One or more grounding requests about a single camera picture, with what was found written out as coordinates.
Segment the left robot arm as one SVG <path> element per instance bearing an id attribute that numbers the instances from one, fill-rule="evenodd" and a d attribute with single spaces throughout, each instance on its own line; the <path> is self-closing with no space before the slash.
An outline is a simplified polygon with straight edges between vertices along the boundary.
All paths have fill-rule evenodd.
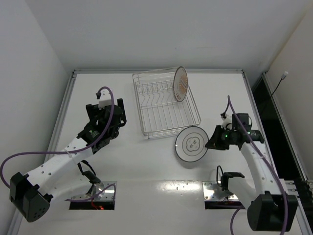
<path id="1" fill-rule="evenodd" d="M 62 192 L 56 182 L 117 138 L 119 128 L 127 122 L 121 98 L 115 105 L 89 104 L 86 110 L 89 122 L 63 151 L 54 152 L 51 159 L 28 173 L 18 172 L 11 177 L 9 199 L 27 222 L 41 218 L 52 200 L 69 199 L 72 187 L 67 186 Z"/>

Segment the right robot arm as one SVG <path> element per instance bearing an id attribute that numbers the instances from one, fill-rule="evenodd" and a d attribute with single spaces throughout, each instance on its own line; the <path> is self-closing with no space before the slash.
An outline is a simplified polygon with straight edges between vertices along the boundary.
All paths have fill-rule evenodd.
<path id="1" fill-rule="evenodd" d="M 290 231 L 298 201 L 288 195 L 265 154 L 264 138 L 260 131 L 252 130 L 249 115 L 245 113 L 221 114 L 223 123 L 217 125 L 206 148 L 228 150 L 235 145 L 247 162 L 254 187 L 240 172 L 224 172 L 218 186 L 222 191 L 237 196 L 246 209 L 250 228 L 257 232 Z"/>

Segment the orange sunburst plate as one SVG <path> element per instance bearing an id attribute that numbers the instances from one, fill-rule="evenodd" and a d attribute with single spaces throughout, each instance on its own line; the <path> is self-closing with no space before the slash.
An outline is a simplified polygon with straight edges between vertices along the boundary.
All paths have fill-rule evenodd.
<path id="1" fill-rule="evenodd" d="M 173 93 L 177 102 L 183 102 L 188 91 L 188 75 L 185 67 L 177 68 L 173 80 Z"/>

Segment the black rimmed white plate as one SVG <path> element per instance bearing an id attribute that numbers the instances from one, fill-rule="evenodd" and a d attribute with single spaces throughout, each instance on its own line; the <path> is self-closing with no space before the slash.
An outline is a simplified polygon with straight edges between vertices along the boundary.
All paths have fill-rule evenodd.
<path id="1" fill-rule="evenodd" d="M 179 132 L 174 142 L 175 158 L 182 168 L 204 168 L 207 165 L 208 134 L 198 126 L 190 126 Z"/>

